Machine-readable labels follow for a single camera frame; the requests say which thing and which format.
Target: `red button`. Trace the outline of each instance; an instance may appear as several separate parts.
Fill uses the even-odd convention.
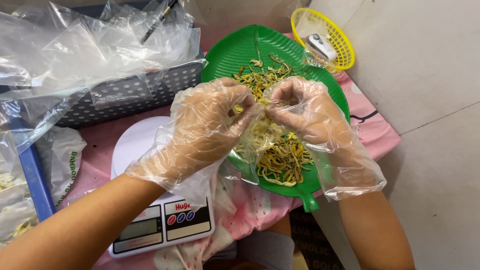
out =
[[[177,216],[171,215],[171,216],[168,218],[167,224],[168,224],[168,225],[174,224],[176,219],[177,219]]]

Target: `transparent glove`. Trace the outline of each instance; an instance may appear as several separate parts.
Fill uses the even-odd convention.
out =
[[[323,83],[290,77],[266,91],[264,98],[273,102],[266,107],[266,114],[293,129],[303,140],[329,201],[380,191],[385,186],[380,167],[351,130]]]
[[[236,104],[244,111],[229,117]],[[209,179],[260,110],[250,90],[229,78],[180,91],[166,127],[172,132],[170,141],[156,142],[125,172],[202,205]]]

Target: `white scale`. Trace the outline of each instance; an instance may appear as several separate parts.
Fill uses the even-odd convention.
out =
[[[165,116],[151,117],[127,129],[113,150],[110,178],[124,173],[133,160],[148,151],[157,128],[169,120]],[[215,222],[210,194],[206,204],[193,212],[184,198],[166,192],[123,230],[108,248],[110,255],[121,258],[212,235]]]

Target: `green leaf-shaped plate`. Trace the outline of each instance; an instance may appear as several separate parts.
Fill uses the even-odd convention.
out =
[[[243,27],[217,42],[207,53],[209,64],[202,71],[202,82],[209,82],[221,77],[231,77],[232,73],[239,72],[245,65],[244,74],[249,73],[248,65],[252,59],[261,59],[264,68],[273,67],[272,54],[278,60],[287,63],[295,71],[295,75],[307,80],[323,82],[328,87],[328,93],[343,113],[350,119],[347,100],[342,89],[325,69],[306,65],[302,61],[303,47],[287,36],[261,25]],[[242,173],[243,177],[252,180],[249,165],[238,155],[231,154],[228,160]],[[309,166],[311,171],[303,170],[304,182],[293,187],[286,187],[271,183],[260,177],[259,186],[267,191],[288,197],[300,197],[305,211],[312,212],[318,209],[318,204],[312,193],[319,190],[320,182],[315,166]]]

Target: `gray basket with holes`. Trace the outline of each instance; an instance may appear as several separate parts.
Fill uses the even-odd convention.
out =
[[[202,57],[203,53],[200,52],[197,59]],[[92,103],[92,96],[89,92],[85,96],[81,96],[80,100],[75,103],[75,106],[68,110],[56,125],[59,127],[79,129],[168,106],[172,104],[176,93],[200,83],[200,73],[202,68],[203,66],[201,62],[190,62],[172,67],[165,72],[163,78],[160,80],[158,78],[160,76],[159,72],[146,73],[145,82],[147,84],[150,82],[154,84],[150,85],[152,88],[153,99],[151,97],[136,98],[128,100],[122,104],[115,103],[113,106],[107,106],[104,109],[97,109]],[[123,80],[104,82],[95,86],[93,89],[105,94],[115,94],[115,91],[118,91],[120,87],[131,89],[129,90],[129,93],[130,91],[132,91],[132,93],[133,91],[148,91],[148,89],[137,87],[141,85],[139,80],[140,78],[138,76],[132,76]]]

